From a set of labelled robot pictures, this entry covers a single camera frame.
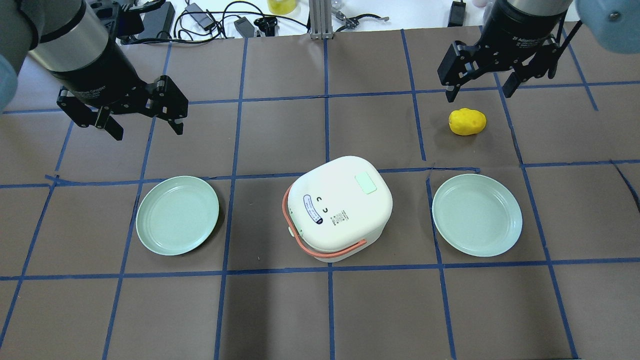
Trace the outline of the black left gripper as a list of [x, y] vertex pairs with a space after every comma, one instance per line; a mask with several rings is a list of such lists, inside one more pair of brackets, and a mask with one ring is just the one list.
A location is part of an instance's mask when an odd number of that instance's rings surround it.
[[65, 88], [58, 92], [56, 104], [80, 128], [93, 126], [121, 141], [124, 129], [113, 112], [156, 117], [176, 135], [184, 132], [189, 107], [185, 94], [168, 75], [146, 84], [114, 39], [108, 38], [102, 53], [89, 64], [50, 73]]

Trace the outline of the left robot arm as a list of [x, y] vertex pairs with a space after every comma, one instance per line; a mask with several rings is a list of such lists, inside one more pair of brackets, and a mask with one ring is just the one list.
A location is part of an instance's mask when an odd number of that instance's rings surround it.
[[144, 82], [117, 39], [144, 30], [140, 6], [116, 0], [3, 0], [1, 2], [1, 107], [18, 91], [18, 75], [32, 57], [61, 84], [57, 106], [80, 128], [104, 130], [121, 141], [114, 116], [141, 114], [184, 131], [188, 99], [167, 75]]

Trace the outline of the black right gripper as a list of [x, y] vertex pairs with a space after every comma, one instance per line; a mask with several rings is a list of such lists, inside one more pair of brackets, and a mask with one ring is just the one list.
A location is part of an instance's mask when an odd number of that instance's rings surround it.
[[492, 0], [485, 13], [480, 47], [453, 41], [437, 69], [445, 87], [446, 100], [453, 103], [463, 85], [494, 68], [510, 68], [526, 59], [527, 64], [513, 67], [502, 92], [510, 98], [529, 79], [547, 76], [558, 70], [563, 47], [553, 30], [566, 13], [564, 0]]

